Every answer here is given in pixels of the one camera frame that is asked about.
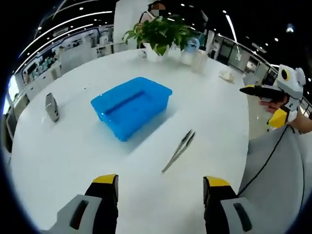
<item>white flower pot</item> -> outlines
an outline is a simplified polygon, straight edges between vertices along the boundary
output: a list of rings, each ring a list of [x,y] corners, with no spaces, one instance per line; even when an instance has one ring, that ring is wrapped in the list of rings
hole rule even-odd
[[[167,50],[163,56],[158,55],[154,50],[152,50],[149,43],[143,43],[143,45],[146,47],[146,55],[149,61],[161,62],[168,57],[168,53],[170,49],[169,45],[167,45]]]

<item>green potted plant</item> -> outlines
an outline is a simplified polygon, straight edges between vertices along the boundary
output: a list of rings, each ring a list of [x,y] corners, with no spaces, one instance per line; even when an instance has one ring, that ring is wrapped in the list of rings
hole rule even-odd
[[[152,61],[162,60],[168,55],[174,43],[181,51],[192,37],[190,27],[185,25],[179,15],[172,15],[170,19],[156,17],[151,22],[137,23],[132,30],[123,36],[125,43],[130,38],[136,39],[138,46],[141,43],[146,47],[147,58]]]

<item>black cable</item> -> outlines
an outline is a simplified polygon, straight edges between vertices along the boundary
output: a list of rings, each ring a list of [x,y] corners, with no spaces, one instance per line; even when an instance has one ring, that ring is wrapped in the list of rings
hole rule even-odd
[[[238,194],[237,194],[238,196],[241,195],[241,193],[244,192],[244,191],[247,189],[247,187],[258,177],[258,175],[262,172],[262,170],[263,170],[263,169],[265,168],[265,166],[268,164],[268,162],[270,161],[270,159],[271,159],[273,153],[275,152],[275,150],[276,150],[278,144],[280,143],[280,141],[281,141],[281,139],[282,139],[282,137],[283,137],[283,135],[284,135],[284,133],[286,132],[286,130],[287,130],[288,127],[289,127],[289,125],[287,125],[287,127],[284,129],[284,131],[283,131],[281,137],[279,138],[279,140],[277,141],[276,145],[274,146],[274,148],[273,148],[273,150],[272,150],[270,156],[268,157],[267,161],[263,164],[263,166],[261,167],[261,169],[259,170],[259,172],[246,184],[246,186],[245,186],[240,192],[238,192]]]

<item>glass railing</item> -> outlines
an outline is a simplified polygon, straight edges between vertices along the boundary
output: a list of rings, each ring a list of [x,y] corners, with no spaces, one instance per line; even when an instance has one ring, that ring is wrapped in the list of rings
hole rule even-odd
[[[244,74],[253,73],[258,77],[258,83],[274,84],[278,73],[277,69],[255,51],[219,34],[215,35],[214,41],[219,46],[219,50],[215,51],[214,55],[217,61]]]

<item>tweezers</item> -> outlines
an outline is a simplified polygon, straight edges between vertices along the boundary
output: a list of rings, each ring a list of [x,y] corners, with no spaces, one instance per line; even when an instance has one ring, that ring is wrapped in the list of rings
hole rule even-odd
[[[162,169],[162,171],[161,171],[162,173],[165,173],[169,169],[169,167],[181,156],[181,154],[183,154],[183,152],[190,146],[190,144],[191,144],[191,142],[195,136],[195,132],[193,132],[192,135],[191,134],[192,134],[192,129],[182,139],[182,141],[178,145],[177,149],[175,150],[174,155],[171,157],[170,161],[165,166],[165,168]]]

